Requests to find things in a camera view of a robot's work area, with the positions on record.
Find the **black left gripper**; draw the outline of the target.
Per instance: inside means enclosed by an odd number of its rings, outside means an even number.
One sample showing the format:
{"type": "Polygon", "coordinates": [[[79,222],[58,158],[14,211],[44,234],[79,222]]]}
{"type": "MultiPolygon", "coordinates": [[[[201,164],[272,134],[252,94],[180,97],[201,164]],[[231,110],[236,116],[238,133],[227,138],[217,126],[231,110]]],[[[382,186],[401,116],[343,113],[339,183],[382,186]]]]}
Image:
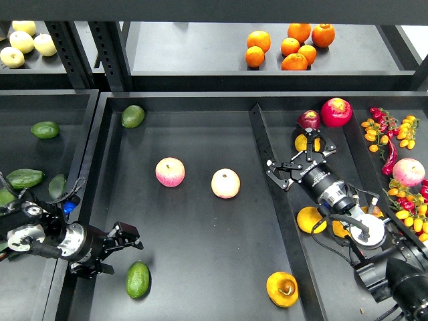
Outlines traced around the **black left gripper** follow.
{"type": "Polygon", "coordinates": [[[85,279],[99,274],[113,275],[114,268],[102,261],[110,251],[125,247],[144,249],[138,229],[119,221],[108,234],[96,227],[72,223],[66,226],[64,240],[59,244],[60,258],[73,262],[68,266],[70,273],[85,279]]]}

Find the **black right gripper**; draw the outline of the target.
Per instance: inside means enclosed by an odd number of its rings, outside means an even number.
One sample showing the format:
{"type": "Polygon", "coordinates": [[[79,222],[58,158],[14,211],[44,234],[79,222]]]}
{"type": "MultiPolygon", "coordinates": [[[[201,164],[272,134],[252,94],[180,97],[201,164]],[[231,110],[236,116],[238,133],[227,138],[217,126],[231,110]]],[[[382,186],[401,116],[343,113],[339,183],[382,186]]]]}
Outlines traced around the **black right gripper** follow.
{"type": "Polygon", "coordinates": [[[297,125],[306,138],[306,149],[289,162],[277,161],[267,150],[266,175],[282,190],[289,191],[296,182],[318,204],[337,204],[345,198],[344,181],[328,166],[327,158],[336,152],[336,145],[321,129],[297,125]]]}

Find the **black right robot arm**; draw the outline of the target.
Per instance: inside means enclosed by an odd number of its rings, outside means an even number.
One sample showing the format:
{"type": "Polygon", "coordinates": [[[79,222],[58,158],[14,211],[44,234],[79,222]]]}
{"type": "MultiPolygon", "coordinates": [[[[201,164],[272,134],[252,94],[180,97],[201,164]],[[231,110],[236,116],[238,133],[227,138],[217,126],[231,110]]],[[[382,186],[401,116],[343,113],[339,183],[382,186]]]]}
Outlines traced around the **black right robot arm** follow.
{"type": "Polygon", "coordinates": [[[265,124],[253,131],[274,205],[289,207],[285,194],[299,186],[320,215],[308,232],[313,242],[328,250],[330,258],[345,260],[376,302],[390,298],[401,310],[400,318],[426,320],[427,248],[396,218],[377,218],[360,208],[363,190],[328,164],[336,145],[324,131],[298,127],[309,146],[288,162],[277,160],[265,124]]]}

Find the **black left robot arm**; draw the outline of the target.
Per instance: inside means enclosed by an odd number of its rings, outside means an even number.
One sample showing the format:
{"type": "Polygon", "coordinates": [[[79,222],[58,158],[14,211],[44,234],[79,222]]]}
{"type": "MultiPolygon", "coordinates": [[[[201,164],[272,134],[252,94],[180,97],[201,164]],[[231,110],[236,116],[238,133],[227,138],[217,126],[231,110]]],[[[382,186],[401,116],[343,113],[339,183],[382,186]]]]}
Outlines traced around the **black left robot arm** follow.
{"type": "Polygon", "coordinates": [[[98,274],[113,274],[114,268],[104,260],[115,251],[127,247],[142,250],[136,227],[116,222],[110,232],[75,221],[70,214],[80,203],[77,192],[86,180],[80,177],[73,188],[55,201],[41,201],[31,190],[20,193],[5,177],[1,183],[14,199],[1,206],[1,240],[6,243],[1,259],[12,253],[62,259],[68,262],[71,274],[91,279],[98,274]]]}

